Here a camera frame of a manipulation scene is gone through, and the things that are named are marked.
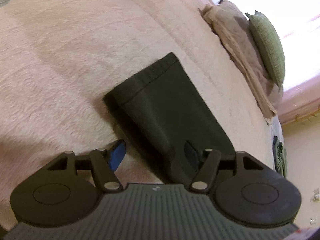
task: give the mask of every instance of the blue part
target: blue part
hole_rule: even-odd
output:
[[[125,142],[121,143],[117,148],[115,148],[109,159],[109,167],[112,171],[116,171],[122,162],[126,152]]]

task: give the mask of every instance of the green folded cloth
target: green folded cloth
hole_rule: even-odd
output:
[[[287,178],[288,164],[287,164],[287,150],[284,148],[283,143],[276,137],[274,140],[274,158],[276,172]]]

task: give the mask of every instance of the dark green cloth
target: dark green cloth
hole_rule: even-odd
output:
[[[278,139],[277,136],[274,137],[273,141],[273,154],[275,159],[276,172],[287,178],[287,150],[284,148],[283,143]]]
[[[104,101],[157,175],[189,185],[196,171],[184,155],[189,141],[235,155],[219,125],[177,57],[171,52],[116,86]]]

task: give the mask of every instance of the gray ridged plate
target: gray ridged plate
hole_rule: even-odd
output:
[[[258,229],[221,215],[207,195],[183,185],[129,184],[119,194],[104,195],[84,219],[59,228],[18,224],[4,240],[280,240],[297,227]]]

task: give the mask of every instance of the wall outlet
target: wall outlet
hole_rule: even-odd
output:
[[[310,225],[314,225],[314,224],[316,224],[316,223],[317,223],[316,218],[311,218],[311,220],[310,220]]]
[[[319,193],[319,189],[316,188],[313,190],[313,197],[312,197],[312,201],[313,202],[318,202],[320,200],[320,193]]]

